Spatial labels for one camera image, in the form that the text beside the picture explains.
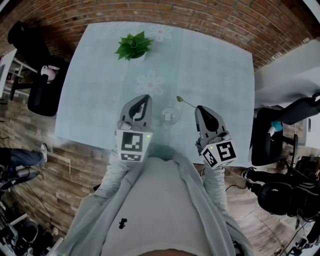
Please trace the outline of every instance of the chair backrest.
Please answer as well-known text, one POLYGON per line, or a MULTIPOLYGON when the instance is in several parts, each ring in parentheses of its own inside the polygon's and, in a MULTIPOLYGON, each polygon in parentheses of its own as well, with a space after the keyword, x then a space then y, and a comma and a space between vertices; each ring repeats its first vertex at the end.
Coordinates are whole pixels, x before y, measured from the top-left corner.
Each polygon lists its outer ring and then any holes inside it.
POLYGON ((320 100, 316 97, 301 98, 279 111, 275 121, 293 125, 303 119, 317 115, 320 112, 320 100))
POLYGON ((24 60, 36 70, 46 65, 51 55, 39 28, 18 21, 9 30, 8 42, 17 48, 24 60))
POLYGON ((18 232, 26 242, 32 243, 38 234, 38 226, 33 221, 27 221, 18 232))
POLYGON ((287 214, 291 198, 291 185, 282 182, 266 183, 258 193, 258 203, 261 208, 275 215, 287 214))
POLYGON ((290 185, 283 182, 264 184, 258 193, 258 203, 275 215, 303 216, 312 219, 319 211, 320 190, 313 183, 290 185))

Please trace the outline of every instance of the black chair armrest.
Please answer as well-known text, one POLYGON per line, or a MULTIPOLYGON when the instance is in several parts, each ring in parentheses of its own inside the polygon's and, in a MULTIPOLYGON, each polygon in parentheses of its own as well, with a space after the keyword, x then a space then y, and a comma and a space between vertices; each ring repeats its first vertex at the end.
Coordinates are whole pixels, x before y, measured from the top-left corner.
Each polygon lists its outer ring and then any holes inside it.
POLYGON ((319 217, 315 220, 313 227, 309 234, 306 236, 309 243, 314 243, 320 236, 320 219, 319 217))
POLYGON ((268 163, 270 158, 270 145, 271 145, 271 134, 267 133, 265 136, 264 151, 263 151, 263 162, 268 163))
POLYGON ((298 142, 299 142, 299 139, 298 139, 298 135, 295 134, 293 136, 293 139, 292 138, 288 138, 286 136, 283 136, 282 137, 282 140, 285 142, 285 143, 288 143, 290 145, 293 146, 293 152, 292 152, 292 160, 291 160, 291 164, 290 166, 293 167, 293 164, 295 162, 295 157, 296 157, 296 153, 297 153, 297 150, 298 150, 298 142))
POLYGON ((40 104, 40 100, 41 100, 44 88, 45 88, 45 86, 47 86, 47 82, 48 82, 48 75, 47 74, 41 75, 41 77, 39 79, 39 84, 37 86, 35 100, 34 100, 35 106, 40 104))
POLYGON ((16 90, 30 89, 33 86, 32 83, 19 83, 19 78, 20 78, 19 76, 16 76, 11 86, 10 97, 9 97, 10 101, 14 100, 16 90))

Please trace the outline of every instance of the black cable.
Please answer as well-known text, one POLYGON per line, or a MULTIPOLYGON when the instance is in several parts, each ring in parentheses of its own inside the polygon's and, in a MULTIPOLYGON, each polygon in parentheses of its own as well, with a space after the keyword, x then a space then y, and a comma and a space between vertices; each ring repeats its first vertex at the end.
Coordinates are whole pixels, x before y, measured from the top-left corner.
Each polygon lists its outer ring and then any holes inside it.
POLYGON ((260 219, 259 217, 257 217, 257 219, 258 219, 259 221, 261 221, 261 223, 262 223, 263 225, 265 225, 268 230, 271 231, 271 233, 273 234, 273 236, 278 240, 279 244, 280 244, 281 247, 283 248, 284 245, 282 244, 282 242, 280 241, 280 239, 279 239, 279 237, 276 235, 276 233, 275 233, 262 219, 260 219))
POLYGON ((32 189, 32 187, 30 187, 30 185, 28 183, 25 182, 25 184, 31 189, 32 193, 36 196, 36 198, 38 198, 38 200, 40 201, 40 203, 43 205, 43 207, 46 209, 46 211, 48 212, 49 216, 50 216, 50 221, 49 221, 49 226, 45 229, 44 232, 46 232, 48 230, 48 228, 51 227, 51 221, 52 221, 52 217, 50 212, 48 211, 47 207, 45 207, 44 203, 41 201, 41 199, 37 196, 37 194, 34 192, 34 190, 32 189))
POLYGON ((245 190, 245 189, 247 188, 247 186, 245 186, 245 188, 243 188, 243 187, 240 187, 240 186, 238 186, 238 185, 231 185, 231 186, 228 186, 228 187, 227 187, 227 189, 225 190, 225 192, 227 192, 227 190, 230 189, 231 187, 237 187, 237 188, 239 188, 239 189, 241 189, 241 190, 245 190))
POLYGON ((282 254, 284 254, 284 252, 285 252, 286 249, 289 247, 289 245, 291 244, 291 242, 295 239, 296 235, 299 233, 300 230, 302 230, 302 228, 305 227, 306 224, 307 224, 307 222, 304 223, 303 226, 298 229, 298 231, 294 234, 294 236, 292 237, 292 239, 290 240, 290 242, 288 243, 288 245, 286 246, 286 248, 284 248, 284 250, 281 252, 281 254, 280 254, 279 256, 281 256, 282 254))

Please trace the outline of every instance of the table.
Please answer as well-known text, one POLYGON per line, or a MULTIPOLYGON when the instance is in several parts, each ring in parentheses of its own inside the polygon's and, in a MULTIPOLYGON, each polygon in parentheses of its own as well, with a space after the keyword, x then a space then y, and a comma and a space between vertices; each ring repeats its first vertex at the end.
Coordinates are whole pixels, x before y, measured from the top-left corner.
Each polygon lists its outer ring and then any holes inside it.
MULTIPOLYGON (((14 81, 13 76, 10 81, 7 81, 7 75, 10 71, 10 67, 13 62, 16 62, 20 65, 20 67, 16 70, 17 71, 16 75, 18 77, 21 76, 21 72, 22 72, 23 68, 27 68, 27 69, 37 73, 37 71, 34 68, 30 67, 29 65, 27 65, 27 64, 21 62, 20 60, 18 60, 17 58, 15 58, 16 53, 17 53, 17 49, 10 51, 5 56, 3 56, 3 58, 0 62, 0 98, 2 98, 5 89, 9 90, 9 92, 6 91, 5 93, 10 94, 10 88, 6 87, 6 82, 13 83, 13 81, 14 81)), ((25 92, 18 91, 18 90, 16 90, 15 92, 17 94, 18 93, 19 94, 27 94, 25 92)))
POLYGON ((249 146, 254 115, 252 55, 223 40, 195 31, 140 22, 88 25, 70 63, 61 93, 55 135, 111 149, 125 103, 150 94, 152 142, 169 145, 202 163, 195 142, 194 109, 176 96, 219 113, 234 139, 234 166, 250 166, 249 146), (118 60, 120 37, 128 33, 154 40, 144 59, 118 60), (169 106, 180 120, 166 128, 161 111, 169 106))

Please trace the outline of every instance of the jeans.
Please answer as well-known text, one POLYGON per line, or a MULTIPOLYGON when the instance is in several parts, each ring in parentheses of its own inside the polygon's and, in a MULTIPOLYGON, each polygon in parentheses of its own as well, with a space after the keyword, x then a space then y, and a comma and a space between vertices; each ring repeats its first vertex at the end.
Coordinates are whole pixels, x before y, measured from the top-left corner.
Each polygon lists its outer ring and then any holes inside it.
POLYGON ((11 166, 37 166, 44 162, 44 155, 40 152, 29 151, 26 149, 13 148, 11 150, 11 166))

